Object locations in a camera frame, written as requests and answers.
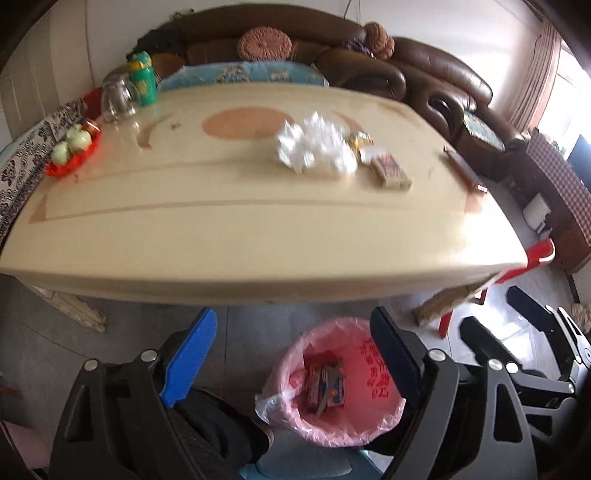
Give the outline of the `brown leather long sofa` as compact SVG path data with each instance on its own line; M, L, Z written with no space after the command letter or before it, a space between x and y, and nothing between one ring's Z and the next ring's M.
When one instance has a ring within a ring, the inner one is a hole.
M162 80L183 66L287 61L313 67L331 86L401 101L402 71L391 64L394 40L383 26L297 5L236 4L176 13L136 41Z

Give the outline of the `black clothing on sofa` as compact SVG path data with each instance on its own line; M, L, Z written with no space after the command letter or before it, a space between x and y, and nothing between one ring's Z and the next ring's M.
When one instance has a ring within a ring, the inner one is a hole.
M140 52L147 53L150 57L157 53L169 53L183 56L186 50L185 38L177 29L152 29L139 38L132 50L126 54L129 59Z

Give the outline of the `white blue medicine box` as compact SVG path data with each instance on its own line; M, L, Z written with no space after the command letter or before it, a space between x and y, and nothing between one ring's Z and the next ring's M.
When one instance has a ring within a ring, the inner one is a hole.
M344 381L341 364L325 367L325 391L322 396L322 405L325 408L339 407L345 402Z

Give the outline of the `green ceramic teacup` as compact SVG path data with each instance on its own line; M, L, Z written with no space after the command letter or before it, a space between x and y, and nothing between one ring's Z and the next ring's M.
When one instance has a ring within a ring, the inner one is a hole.
M92 135L81 124L72 125L66 132L65 140L72 154L86 151L93 141Z
M51 152L51 162L58 167L65 166L71 159L70 145L66 141L57 143Z

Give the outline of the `cream coffee table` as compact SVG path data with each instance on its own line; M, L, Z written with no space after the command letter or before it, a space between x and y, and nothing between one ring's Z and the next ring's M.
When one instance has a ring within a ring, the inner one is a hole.
M276 132L312 113L367 132L412 179L297 174ZM163 93L103 124L76 171L44 179L1 270L50 291L229 305L375 299L486 282L527 258L448 142L409 106L338 88L229 84Z

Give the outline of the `checkered tablecloth side table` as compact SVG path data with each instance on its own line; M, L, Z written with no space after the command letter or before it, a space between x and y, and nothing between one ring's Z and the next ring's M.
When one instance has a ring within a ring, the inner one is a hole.
M568 274L590 261L590 191L560 152L535 129L521 157L526 189L550 208L551 237Z

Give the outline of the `black monitor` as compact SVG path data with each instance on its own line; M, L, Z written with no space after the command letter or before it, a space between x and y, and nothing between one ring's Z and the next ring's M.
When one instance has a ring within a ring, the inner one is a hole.
M586 188L591 190L591 145L583 135L578 137L567 162Z

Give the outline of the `playing card box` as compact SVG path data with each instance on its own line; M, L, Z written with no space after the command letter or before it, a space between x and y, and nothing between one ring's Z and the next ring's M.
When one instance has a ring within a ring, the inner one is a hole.
M390 153L374 157L370 161L370 168L377 175L383 188L408 191L413 185L413 180Z

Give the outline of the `clear plastic bag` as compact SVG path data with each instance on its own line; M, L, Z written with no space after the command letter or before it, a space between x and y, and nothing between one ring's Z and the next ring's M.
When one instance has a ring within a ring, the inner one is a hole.
M346 142L342 127L318 112L304 118L298 149L304 171L346 177L358 169L356 154Z

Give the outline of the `clear glass jar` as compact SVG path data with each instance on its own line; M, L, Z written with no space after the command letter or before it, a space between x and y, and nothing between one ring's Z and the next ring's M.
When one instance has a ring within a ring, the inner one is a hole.
M101 88L101 114L105 123L115 123L137 113L139 94L127 74L107 76Z

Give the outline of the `red plastic stool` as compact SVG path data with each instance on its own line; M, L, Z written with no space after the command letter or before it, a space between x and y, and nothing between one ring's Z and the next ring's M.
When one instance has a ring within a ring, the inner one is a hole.
M497 284L507 283L509 280L520 277L540 266L551 264L556 256L556 247L551 238L539 241L537 244L527 250L528 264L523 268L516 268L504 273L497 281ZM447 337L451 321L453 317L453 310L446 312L440 319L438 333L444 339Z

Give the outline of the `yellow snack wrapper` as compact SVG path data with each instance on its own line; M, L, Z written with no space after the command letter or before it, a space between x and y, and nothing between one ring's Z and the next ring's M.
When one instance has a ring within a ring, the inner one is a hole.
M355 150L375 144L374 139L363 131L350 132L346 136L346 142L349 147Z

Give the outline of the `white tissue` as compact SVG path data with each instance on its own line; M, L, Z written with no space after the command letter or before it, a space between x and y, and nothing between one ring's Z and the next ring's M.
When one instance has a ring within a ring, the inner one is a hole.
M308 138L304 129L297 123L285 121L283 127L276 134L276 155L284 166L303 173L315 164L315 155L311 153Z

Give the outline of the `pink-lined trash bin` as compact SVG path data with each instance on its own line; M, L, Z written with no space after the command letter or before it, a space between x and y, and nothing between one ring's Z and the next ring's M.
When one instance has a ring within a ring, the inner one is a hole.
M341 317L287 349L256 396L256 415L315 445L359 447L396 427L405 402L370 322Z

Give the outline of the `cream cabinet door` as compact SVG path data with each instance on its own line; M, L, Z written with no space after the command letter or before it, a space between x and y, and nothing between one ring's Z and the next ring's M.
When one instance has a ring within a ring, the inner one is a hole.
M59 107L48 42L24 42L14 51L1 73L1 98L13 138Z

